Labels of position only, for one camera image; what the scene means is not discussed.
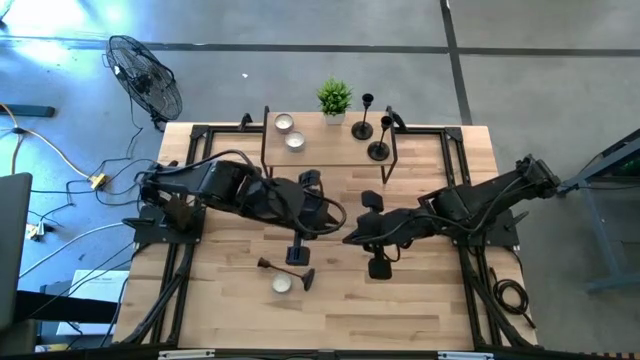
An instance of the coiled black cable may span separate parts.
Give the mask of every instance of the coiled black cable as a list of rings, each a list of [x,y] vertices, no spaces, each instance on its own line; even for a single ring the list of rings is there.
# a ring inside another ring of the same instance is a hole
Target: coiled black cable
[[[493,268],[489,268],[491,275],[495,279],[495,284],[493,284],[493,297],[496,299],[496,302],[500,307],[504,309],[504,311],[513,315],[522,315],[529,323],[532,329],[536,328],[536,324],[531,320],[531,317],[527,314],[527,309],[529,309],[529,295],[527,291],[515,280],[512,279],[502,279],[498,280],[498,276],[496,275],[495,270]],[[511,289],[518,294],[520,297],[520,303],[517,306],[513,306],[507,303],[504,300],[504,293],[508,289]]]

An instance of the concrete floor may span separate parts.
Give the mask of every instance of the concrete floor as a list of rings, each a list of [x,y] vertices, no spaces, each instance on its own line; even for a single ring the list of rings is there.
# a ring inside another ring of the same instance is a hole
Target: concrete floor
[[[633,0],[450,0],[450,7],[459,46],[640,47],[640,3]],[[97,41],[127,34],[185,44],[447,44],[437,0],[16,0],[5,20],[0,100],[56,107],[56,117],[19,118],[20,125],[45,134],[86,171],[104,158],[122,156],[135,130],[126,93],[102,65],[103,51],[75,49],[74,41],[19,43],[11,37]],[[314,89],[333,74],[356,94],[373,93],[376,110],[393,105],[408,123],[461,123],[446,54],[154,53],[176,73],[184,101],[179,121],[238,121],[244,112],[259,118],[265,104],[313,111]],[[638,57],[461,56],[461,63],[473,123],[489,126],[501,171],[533,153],[566,179],[638,127]],[[146,113],[138,106],[134,110],[135,121],[145,127],[135,158],[154,158],[162,136]],[[8,172],[14,141],[13,135],[0,139],[2,173]],[[142,168],[133,166],[113,188],[128,187]],[[23,143],[17,169],[33,173],[34,189],[62,190],[66,181],[77,179],[37,139]],[[73,200],[75,208],[52,216],[63,229],[42,243],[25,243],[23,269],[77,234],[135,214],[135,206],[108,208],[93,195]],[[34,194],[30,208],[43,213],[65,202],[65,195]],[[531,215],[519,226],[521,256],[540,344],[569,351],[640,351],[640,291],[584,292],[585,283],[603,276],[605,268],[580,196],[517,206],[524,209]],[[129,242],[131,233],[118,228],[85,238],[21,279],[20,288],[35,290],[70,279],[75,269],[93,268]]]

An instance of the black candle holder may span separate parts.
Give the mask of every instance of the black candle holder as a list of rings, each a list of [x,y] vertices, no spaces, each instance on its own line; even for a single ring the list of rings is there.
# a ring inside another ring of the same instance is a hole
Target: black candle holder
[[[389,157],[389,145],[382,142],[382,139],[384,139],[384,133],[386,133],[391,125],[393,125],[393,119],[389,116],[383,116],[382,119],[380,119],[380,124],[382,125],[382,136],[380,136],[380,141],[372,142],[367,148],[367,154],[369,154],[369,157],[375,161],[383,161]]]
[[[362,104],[364,105],[364,118],[362,122],[357,122],[351,127],[351,135],[358,140],[367,140],[373,135],[373,127],[367,123],[367,110],[373,102],[373,95],[362,95]]]
[[[283,273],[287,273],[289,275],[293,275],[293,276],[295,276],[297,278],[300,278],[300,280],[302,280],[302,286],[304,287],[304,291],[309,291],[309,289],[311,289],[311,285],[313,285],[313,278],[316,275],[316,269],[314,269],[314,268],[309,269],[309,271],[307,271],[303,275],[298,275],[298,274],[296,274],[294,272],[291,272],[289,270],[285,270],[285,269],[279,268],[279,267],[273,265],[269,260],[267,260],[265,258],[262,258],[262,257],[260,259],[258,259],[258,267],[265,268],[265,269],[273,268],[273,269],[276,269],[278,271],[282,271]]]

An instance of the wooden table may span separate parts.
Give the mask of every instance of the wooden table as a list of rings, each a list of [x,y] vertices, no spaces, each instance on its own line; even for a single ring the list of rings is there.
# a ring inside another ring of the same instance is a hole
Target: wooden table
[[[184,162],[192,125],[168,124],[160,149],[161,163],[174,159]],[[463,126],[462,132],[472,182],[496,176],[488,129]],[[391,210],[416,207],[418,196],[446,186],[440,142],[435,137],[398,135],[397,146],[399,161],[386,185],[381,184],[377,168],[318,168],[326,196],[341,202],[349,217],[340,231],[308,242],[310,266],[316,269],[309,292],[294,281],[290,293],[278,295],[271,290],[275,273],[256,268],[261,256],[284,266],[293,231],[207,210],[202,242],[196,248],[191,271],[180,347],[471,349],[459,258],[449,239],[415,241],[402,252],[402,260],[393,264],[389,281],[371,280],[367,276],[370,254],[340,242],[355,228],[357,216],[366,211],[360,205],[361,191],[379,192],[386,210]],[[230,148],[244,151],[257,164],[261,135],[215,135],[212,153]],[[230,159],[239,161],[235,156]],[[454,159],[459,177],[457,163]],[[276,176],[295,179],[304,170],[283,168]],[[166,251],[164,244],[151,245],[133,260],[116,340],[131,333],[158,296]],[[487,259],[498,277],[522,283],[512,254],[488,248]],[[303,268],[293,270],[301,272]],[[164,335],[169,332],[173,302],[168,309]],[[489,339],[486,313],[479,310],[483,334]],[[534,331],[523,317],[507,316],[527,340],[536,342]]]
[[[372,111],[367,114],[367,120],[373,128],[373,135],[367,140],[358,140],[351,135],[351,127],[362,122],[364,112],[347,112],[345,121],[340,125],[327,125],[321,112],[288,112],[294,121],[293,131],[298,131],[305,137],[305,148],[301,152],[289,151],[284,142],[286,134],[279,133],[275,128],[275,118],[280,114],[283,113],[269,112],[266,116],[263,166],[270,176],[273,175],[274,168],[281,167],[381,167],[382,181],[388,181],[398,158],[393,151],[395,136],[392,132],[387,131],[382,138],[391,150],[389,157],[376,161],[367,154],[369,144],[380,141],[380,119],[388,115],[387,112]]]

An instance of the fan guard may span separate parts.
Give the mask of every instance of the fan guard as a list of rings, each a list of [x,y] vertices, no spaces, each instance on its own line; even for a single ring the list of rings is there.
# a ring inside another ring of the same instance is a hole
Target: fan guard
[[[164,66],[144,45],[132,37],[116,35],[107,43],[107,61],[129,96],[160,122],[178,118],[182,98],[173,71]]]

